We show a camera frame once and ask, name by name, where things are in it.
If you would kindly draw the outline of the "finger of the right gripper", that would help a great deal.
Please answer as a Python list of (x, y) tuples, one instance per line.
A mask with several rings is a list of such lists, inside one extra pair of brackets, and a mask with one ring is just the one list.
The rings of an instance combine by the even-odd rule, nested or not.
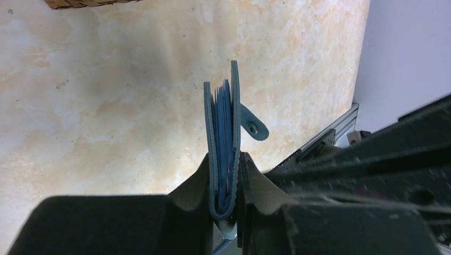
[(416, 109), (355, 145), (285, 164), (266, 177), (290, 194), (336, 195), (450, 213), (450, 96)]

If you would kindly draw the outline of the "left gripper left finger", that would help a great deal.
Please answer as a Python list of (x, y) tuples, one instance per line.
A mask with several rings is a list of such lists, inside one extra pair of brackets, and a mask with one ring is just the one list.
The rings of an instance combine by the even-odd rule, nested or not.
[(208, 158), (167, 195), (55, 196), (30, 214), (9, 254), (211, 254)]

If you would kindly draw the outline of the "woven wicker tray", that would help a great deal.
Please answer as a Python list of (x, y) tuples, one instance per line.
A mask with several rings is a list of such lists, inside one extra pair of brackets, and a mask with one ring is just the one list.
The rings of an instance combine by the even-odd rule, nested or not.
[(53, 10), (99, 7), (140, 1), (141, 0), (44, 0), (44, 2)]

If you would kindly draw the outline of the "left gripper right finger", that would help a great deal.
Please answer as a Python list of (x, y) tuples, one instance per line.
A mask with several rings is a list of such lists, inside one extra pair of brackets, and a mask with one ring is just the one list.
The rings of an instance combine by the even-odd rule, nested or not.
[(415, 210), (297, 200), (240, 155), (238, 245), (243, 254), (440, 254)]

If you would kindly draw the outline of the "blue leather card holder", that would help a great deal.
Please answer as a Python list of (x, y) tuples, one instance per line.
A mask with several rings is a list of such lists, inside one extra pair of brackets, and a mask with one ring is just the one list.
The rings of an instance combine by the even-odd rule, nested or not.
[(210, 170), (209, 209), (215, 220), (231, 217), (237, 197), (241, 130), (266, 140), (265, 124), (240, 102), (238, 62), (232, 60), (231, 79), (211, 90), (204, 82), (204, 113)]

